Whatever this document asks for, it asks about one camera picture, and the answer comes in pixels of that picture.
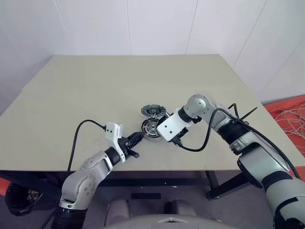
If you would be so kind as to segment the grey robot torso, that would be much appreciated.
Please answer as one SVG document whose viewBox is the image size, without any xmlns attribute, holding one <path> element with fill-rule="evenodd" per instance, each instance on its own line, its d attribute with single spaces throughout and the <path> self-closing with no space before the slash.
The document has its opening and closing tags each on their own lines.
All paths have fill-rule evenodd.
<svg viewBox="0 0 305 229">
<path fill-rule="evenodd" d="M 217 220 L 198 216 L 156 214 L 131 217 L 101 229 L 238 229 Z"/>
</svg>

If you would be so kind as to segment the copper wound motor stator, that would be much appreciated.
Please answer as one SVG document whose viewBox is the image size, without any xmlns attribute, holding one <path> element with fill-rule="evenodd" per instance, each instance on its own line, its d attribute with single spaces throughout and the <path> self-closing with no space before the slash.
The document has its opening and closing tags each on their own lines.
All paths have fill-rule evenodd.
<svg viewBox="0 0 305 229">
<path fill-rule="evenodd" d="M 149 140 L 149 141 L 160 141 L 162 139 L 161 135 L 159 134 L 159 132 L 157 131 L 157 135 L 146 135 L 144 133 L 144 138 Z"/>
</svg>

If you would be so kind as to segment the black bag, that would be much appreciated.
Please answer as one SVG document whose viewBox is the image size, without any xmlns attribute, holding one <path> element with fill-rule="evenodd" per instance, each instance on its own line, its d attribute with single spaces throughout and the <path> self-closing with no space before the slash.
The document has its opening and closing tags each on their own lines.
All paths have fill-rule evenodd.
<svg viewBox="0 0 305 229">
<path fill-rule="evenodd" d="M 33 211 L 52 210 L 58 201 L 41 192 L 10 183 L 5 194 L 5 203 L 11 214 L 25 216 Z"/>
</svg>

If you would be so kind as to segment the round metal gear disc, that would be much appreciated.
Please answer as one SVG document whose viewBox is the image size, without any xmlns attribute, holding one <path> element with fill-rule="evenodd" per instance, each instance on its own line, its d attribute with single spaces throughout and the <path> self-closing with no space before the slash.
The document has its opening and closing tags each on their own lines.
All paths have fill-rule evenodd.
<svg viewBox="0 0 305 229">
<path fill-rule="evenodd" d="M 149 118 L 156 118 L 163 114 L 164 108 L 157 104 L 149 104 L 141 109 L 141 113 Z"/>
</svg>

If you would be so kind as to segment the orange fabric bag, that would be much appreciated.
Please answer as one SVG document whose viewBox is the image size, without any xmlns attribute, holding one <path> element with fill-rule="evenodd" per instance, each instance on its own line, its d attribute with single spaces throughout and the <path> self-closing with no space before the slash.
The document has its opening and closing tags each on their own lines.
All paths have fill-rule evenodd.
<svg viewBox="0 0 305 229">
<path fill-rule="evenodd" d="M 305 159 L 305 95 L 264 107 Z"/>
</svg>

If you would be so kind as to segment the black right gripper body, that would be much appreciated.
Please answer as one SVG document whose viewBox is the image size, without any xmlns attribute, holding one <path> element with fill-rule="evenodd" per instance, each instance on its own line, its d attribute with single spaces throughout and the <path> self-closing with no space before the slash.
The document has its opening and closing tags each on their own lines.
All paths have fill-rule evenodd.
<svg viewBox="0 0 305 229">
<path fill-rule="evenodd" d="M 181 141 L 181 138 L 188 132 L 189 130 L 185 127 L 183 128 L 172 140 L 171 142 L 174 144 L 174 145 L 177 145 L 177 146 L 182 146 L 182 141 Z"/>
</svg>

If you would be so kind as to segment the black table frame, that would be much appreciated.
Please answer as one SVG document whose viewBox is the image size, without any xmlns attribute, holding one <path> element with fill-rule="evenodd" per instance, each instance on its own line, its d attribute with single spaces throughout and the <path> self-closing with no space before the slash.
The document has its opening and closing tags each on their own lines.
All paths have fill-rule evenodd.
<svg viewBox="0 0 305 229">
<path fill-rule="evenodd" d="M 33 172 L 0 170 L 0 177 L 20 186 L 33 189 L 53 199 L 61 197 L 65 172 Z M 153 187 L 153 186 L 209 186 L 212 198 L 246 184 L 241 173 L 219 184 L 214 171 L 136 171 L 111 172 L 100 187 Z"/>
</svg>

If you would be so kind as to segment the small orange cloth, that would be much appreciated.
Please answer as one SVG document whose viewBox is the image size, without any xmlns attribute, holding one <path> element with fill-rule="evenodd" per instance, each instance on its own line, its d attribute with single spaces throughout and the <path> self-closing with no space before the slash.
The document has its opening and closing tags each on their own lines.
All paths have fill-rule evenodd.
<svg viewBox="0 0 305 229">
<path fill-rule="evenodd" d="M 0 177 L 0 195 L 1 196 L 6 195 L 7 189 L 10 186 L 10 184 L 11 184 L 11 181 Z"/>
</svg>

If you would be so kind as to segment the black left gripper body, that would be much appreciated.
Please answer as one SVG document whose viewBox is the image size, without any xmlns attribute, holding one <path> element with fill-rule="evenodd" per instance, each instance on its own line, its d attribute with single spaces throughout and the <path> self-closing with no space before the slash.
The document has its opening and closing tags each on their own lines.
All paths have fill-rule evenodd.
<svg viewBox="0 0 305 229">
<path fill-rule="evenodd" d="M 133 151 L 133 149 L 131 148 L 131 142 L 129 141 L 129 137 L 120 138 L 118 140 L 118 143 L 119 143 L 119 147 L 123 151 L 126 159 L 130 158 L 131 156 L 134 158 L 138 158 L 140 156 L 139 153 Z"/>
</svg>

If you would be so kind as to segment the silver round disc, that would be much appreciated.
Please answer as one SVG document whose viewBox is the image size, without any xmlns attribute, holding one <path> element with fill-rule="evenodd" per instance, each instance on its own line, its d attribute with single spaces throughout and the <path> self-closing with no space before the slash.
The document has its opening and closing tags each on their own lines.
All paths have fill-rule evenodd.
<svg viewBox="0 0 305 229">
<path fill-rule="evenodd" d="M 157 125 L 159 123 L 158 119 L 147 119 L 144 120 L 141 126 L 142 131 L 146 135 L 157 135 Z"/>
</svg>

